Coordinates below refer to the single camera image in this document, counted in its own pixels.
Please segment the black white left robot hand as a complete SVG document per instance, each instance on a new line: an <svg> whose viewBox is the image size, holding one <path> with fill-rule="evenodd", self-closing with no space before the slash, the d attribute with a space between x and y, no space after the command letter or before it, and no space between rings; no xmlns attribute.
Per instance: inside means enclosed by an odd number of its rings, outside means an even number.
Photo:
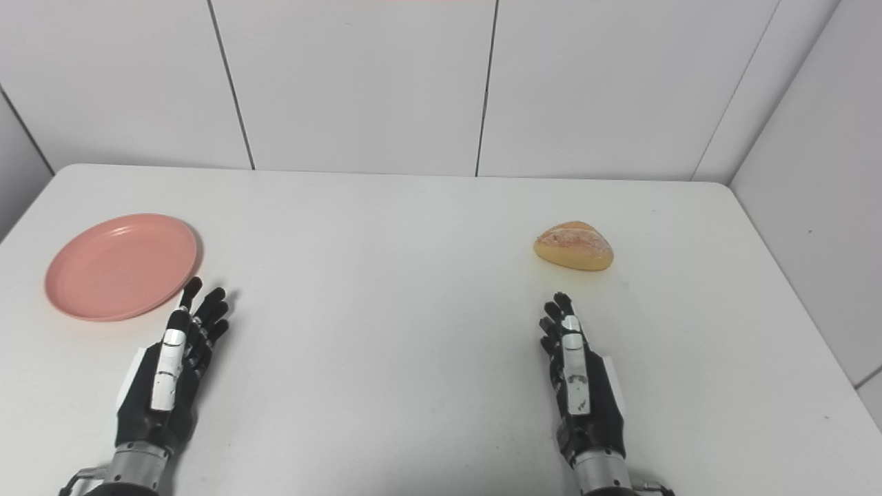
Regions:
<svg viewBox="0 0 882 496"><path fill-rule="evenodd" d="M226 291L212 289L195 305L203 282L194 276L168 317L163 337L146 348L117 409L114 445L150 445L173 455L196 426L196 395L218 340L229 330Z"/></svg>

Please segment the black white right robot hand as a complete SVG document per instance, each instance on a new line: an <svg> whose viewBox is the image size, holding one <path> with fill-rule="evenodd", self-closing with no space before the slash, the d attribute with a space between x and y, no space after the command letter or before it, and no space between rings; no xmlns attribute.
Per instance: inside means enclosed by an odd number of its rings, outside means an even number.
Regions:
<svg viewBox="0 0 882 496"><path fill-rule="evenodd" d="M543 308L540 344L561 417L555 434L561 455L570 465L595 450L626 457L624 418L607 365L590 347L573 301L557 292Z"/></svg>

